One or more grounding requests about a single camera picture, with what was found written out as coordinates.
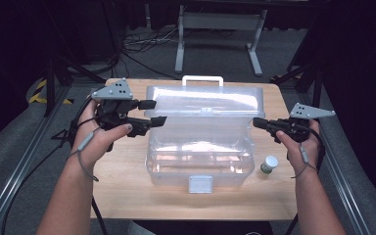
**wrist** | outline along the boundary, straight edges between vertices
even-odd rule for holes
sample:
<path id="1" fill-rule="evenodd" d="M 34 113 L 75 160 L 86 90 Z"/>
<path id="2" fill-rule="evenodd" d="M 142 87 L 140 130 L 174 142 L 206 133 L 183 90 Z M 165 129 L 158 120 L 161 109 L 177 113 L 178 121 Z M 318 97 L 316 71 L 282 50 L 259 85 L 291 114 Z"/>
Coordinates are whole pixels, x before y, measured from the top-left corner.
<path id="1" fill-rule="evenodd" d="M 69 157 L 65 170 L 80 177 L 99 181 L 99 179 L 93 175 L 94 166 L 94 163 L 90 163 L 85 159 L 82 152 L 78 152 Z"/>
<path id="2" fill-rule="evenodd" d="M 312 168 L 310 166 L 303 166 L 301 170 L 295 171 L 296 181 L 305 182 L 314 178 L 319 178 L 318 172 L 315 168 Z"/>

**person's left hand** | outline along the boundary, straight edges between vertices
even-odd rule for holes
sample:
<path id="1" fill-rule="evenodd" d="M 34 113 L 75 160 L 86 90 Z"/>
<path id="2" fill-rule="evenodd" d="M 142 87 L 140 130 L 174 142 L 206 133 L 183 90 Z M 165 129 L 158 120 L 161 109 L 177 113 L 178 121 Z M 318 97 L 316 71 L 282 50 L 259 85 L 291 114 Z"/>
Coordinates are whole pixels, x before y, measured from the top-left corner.
<path id="1" fill-rule="evenodd" d="M 94 118 L 97 105 L 98 104 L 96 103 L 96 101 L 91 100 L 88 106 L 83 111 L 83 114 L 79 118 L 78 124 L 90 118 Z M 78 146 L 83 142 L 85 137 L 97 128 L 99 128 L 99 124 L 94 119 L 82 124 L 75 135 L 75 140 L 71 152 L 75 152 Z M 103 155 L 106 153 L 109 146 L 113 142 L 125 136 L 131 130 L 131 124 L 120 125 L 107 131 L 101 128 L 96 130 L 94 132 L 93 138 L 81 153 L 83 164 L 87 168 L 93 167 L 94 164 L 103 157 Z"/>

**white handle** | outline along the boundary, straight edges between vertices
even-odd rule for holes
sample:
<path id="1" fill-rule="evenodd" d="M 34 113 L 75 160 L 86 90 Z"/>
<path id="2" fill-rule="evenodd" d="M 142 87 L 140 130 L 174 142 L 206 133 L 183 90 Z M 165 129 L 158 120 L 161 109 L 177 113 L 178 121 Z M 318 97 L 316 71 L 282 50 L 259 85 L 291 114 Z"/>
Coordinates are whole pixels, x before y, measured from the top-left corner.
<path id="1" fill-rule="evenodd" d="M 222 76 L 184 75 L 182 77 L 182 86 L 187 86 L 187 80 L 218 81 L 218 85 L 223 86 Z"/>

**forearm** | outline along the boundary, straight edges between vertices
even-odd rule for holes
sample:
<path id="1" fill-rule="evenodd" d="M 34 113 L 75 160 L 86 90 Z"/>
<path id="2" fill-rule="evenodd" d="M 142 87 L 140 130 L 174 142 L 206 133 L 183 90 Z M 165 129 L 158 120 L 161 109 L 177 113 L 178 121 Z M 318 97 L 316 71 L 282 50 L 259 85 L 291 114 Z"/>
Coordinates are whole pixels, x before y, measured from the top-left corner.
<path id="1" fill-rule="evenodd" d="M 37 234 L 88 234 L 93 180 L 71 156 L 56 185 Z"/>
<path id="2" fill-rule="evenodd" d="M 296 198 L 302 234 L 345 234 L 315 170 L 296 179 Z"/>

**person's right hand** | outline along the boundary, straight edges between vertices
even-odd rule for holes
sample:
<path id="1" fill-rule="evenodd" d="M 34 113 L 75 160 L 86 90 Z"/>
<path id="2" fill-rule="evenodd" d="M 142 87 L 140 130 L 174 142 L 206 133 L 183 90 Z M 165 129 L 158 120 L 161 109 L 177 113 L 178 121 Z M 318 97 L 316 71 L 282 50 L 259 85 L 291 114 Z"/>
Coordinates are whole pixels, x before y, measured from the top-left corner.
<path id="1" fill-rule="evenodd" d="M 309 128 L 314 130 L 319 134 L 319 123 L 313 119 L 309 121 Z M 300 144 L 294 141 L 289 135 L 279 130 L 276 132 L 277 138 L 285 145 L 288 149 L 288 158 L 289 161 L 295 170 L 295 174 L 299 174 L 304 168 L 305 163 L 302 158 L 302 153 L 300 149 Z M 309 164 L 316 167 L 318 152 L 319 152 L 319 142 L 313 134 L 309 135 L 309 138 L 302 142 L 302 146 L 305 148 L 306 153 L 309 157 Z"/>

